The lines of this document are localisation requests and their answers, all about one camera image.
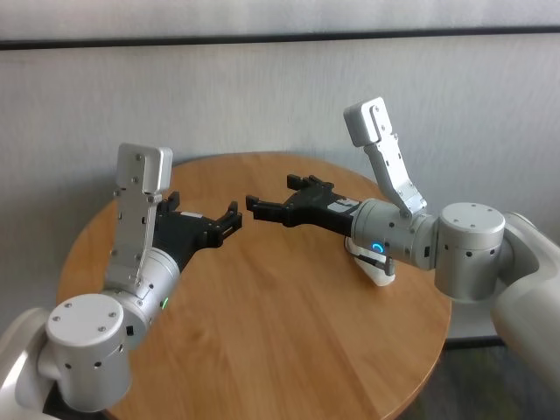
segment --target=black wall trim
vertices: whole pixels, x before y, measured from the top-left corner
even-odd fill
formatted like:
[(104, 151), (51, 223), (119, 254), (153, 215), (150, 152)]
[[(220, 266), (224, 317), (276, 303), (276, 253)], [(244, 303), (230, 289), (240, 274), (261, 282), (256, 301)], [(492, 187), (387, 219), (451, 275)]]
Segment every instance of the black wall trim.
[(115, 38), (115, 39), (74, 39), (74, 40), (0, 40), (0, 51), (44, 50), (56, 48), (98, 48), (111, 46), (189, 46), (211, 44), (255, 44), (269, 42), (331, 41), (348, 39), (425, 38), (469, 35), (514, 35), (560, 33), (557, 26), (519, 26), (496, 28), (453, 28), (412, 31), (371, 31), (306, 33), (287, 35), (216, 36), (206, 38)]
[(468, 348), (504, 347), (506, 344), (500, 337), (476, 337), (472, 339), (448, 339), (444, 344), (444, 351), (465, 350)]

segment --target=round wooden table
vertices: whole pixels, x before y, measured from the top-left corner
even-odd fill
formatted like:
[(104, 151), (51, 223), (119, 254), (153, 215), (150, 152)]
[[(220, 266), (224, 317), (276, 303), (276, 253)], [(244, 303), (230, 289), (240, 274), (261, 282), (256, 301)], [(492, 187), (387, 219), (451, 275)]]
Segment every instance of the round wooden table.
[[(451, 306), (433, 275), (397, 264), (376, 287), (343, 248), (314, 226), (253, 220), (245, 195), (285, 201), (286, 175), (316, 175), (358, 200), (380, 197), (354, 172), (308, 157), (250, 153), (173, 169), (180, 210), (222, 215), (230, 200), (243, 228), (222, 248), (198, 252), (167, 308), (131, 353), (130, 392), (110, 411), (121, 420), (373, 420), (394, 418), (436, 363)], [(116, 206), (74, 243), (58, 302), (97, 292), (109, 261)]]

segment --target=silver metal bracket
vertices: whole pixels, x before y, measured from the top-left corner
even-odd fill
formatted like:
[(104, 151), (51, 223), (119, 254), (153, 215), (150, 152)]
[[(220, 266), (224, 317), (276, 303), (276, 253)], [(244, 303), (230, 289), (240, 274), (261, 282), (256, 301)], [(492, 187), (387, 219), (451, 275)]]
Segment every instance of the silver metal bracket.
[(171, 181), (173, 152), (165, 147), (123, 143), (116, 167), (118, 205), (115, 243), (105, 289), (127, 291), (140, 299), (149, 285), (140, 277), (144, 253), (151, 248), (158, 203)]
[(398, 136), (393, 132), (381, 97), (361, 102), (344, 111), (348, 133), (355, 147), (363, 147), (374, 169), (381, 192), (410, 217), (422, 213), (426, 200), (417, 190), (404, 166)]

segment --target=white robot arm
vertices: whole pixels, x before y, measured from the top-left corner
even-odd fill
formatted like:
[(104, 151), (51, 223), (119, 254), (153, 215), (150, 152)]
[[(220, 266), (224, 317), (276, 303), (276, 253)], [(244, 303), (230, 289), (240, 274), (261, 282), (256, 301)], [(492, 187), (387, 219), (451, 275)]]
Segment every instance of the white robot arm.
[[(170, 149), (120, 146), (115, 244), (103, 290), (50, 313), (27, 311), (4, 333), (0, 418), (74, 419), (120, 401), (130, 386), (129, 350), (167, 305), (183, 268), (196, 251), (218, 248), (241, 227), (234, 201), (218, 220), (176, 212), (179, 194), (163, 199), (171, 169)], [(61, 409), (45, 410), (48, 398), (61, 399)]]
[(560, 248), (522, 216), (490, 206), (455, 203), (439, 216), (427, 214), (383, 99), (347, 108), (344, 117), (391, 202), (360, 203), (333, 193), (332, 183), (289, 175), (288, 187), (297, 192), (284, 203), (247, 197), (254, 218), (346, 236), (346, 249), (362, 267), (369, 265), (366, 272), (377, 284), (390, 283), (394, 259), (435, 270), (436, 287), (460, 302), (490, 297), (500, 277), (508, 287), (493, 308), (498, 334), (560, 393)]

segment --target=gray floor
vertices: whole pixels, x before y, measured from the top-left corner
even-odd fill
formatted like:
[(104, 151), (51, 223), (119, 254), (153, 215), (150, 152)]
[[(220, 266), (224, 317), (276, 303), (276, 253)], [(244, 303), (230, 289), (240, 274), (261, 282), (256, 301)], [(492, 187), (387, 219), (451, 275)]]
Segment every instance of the gray floor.
[(560, 418), (560, 401), (506, 347), (443, 352), (399, 420)]

